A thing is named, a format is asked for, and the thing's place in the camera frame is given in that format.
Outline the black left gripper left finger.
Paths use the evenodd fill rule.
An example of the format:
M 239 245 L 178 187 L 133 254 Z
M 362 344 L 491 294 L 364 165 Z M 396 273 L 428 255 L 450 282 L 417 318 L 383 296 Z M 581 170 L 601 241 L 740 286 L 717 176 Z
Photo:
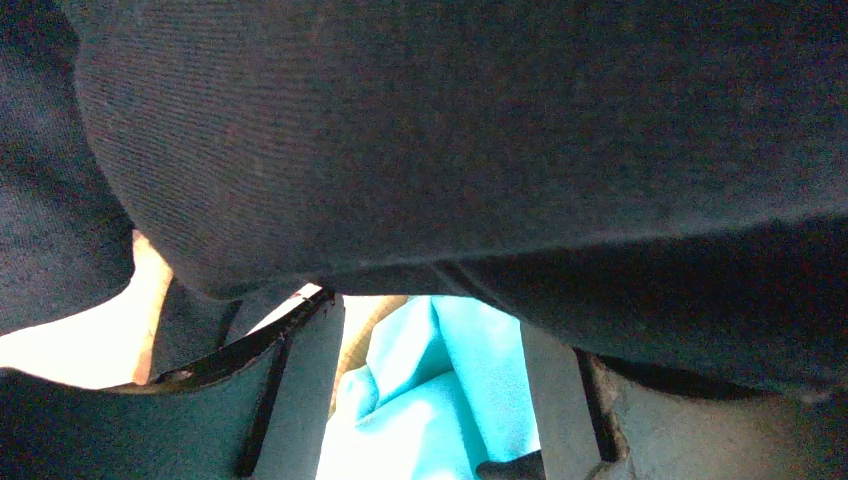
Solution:
M 320 289 L 146 385 L 91 390 L 5 368 L 5 479 L 312 479 L 345 308 Z

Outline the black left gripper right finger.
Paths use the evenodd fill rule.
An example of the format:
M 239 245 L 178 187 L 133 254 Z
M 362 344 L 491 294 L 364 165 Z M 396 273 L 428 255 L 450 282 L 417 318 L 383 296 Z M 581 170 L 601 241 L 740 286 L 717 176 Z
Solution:
M 520 328 L 550 479 L 843 479 L 847 402 L 647 379 Z

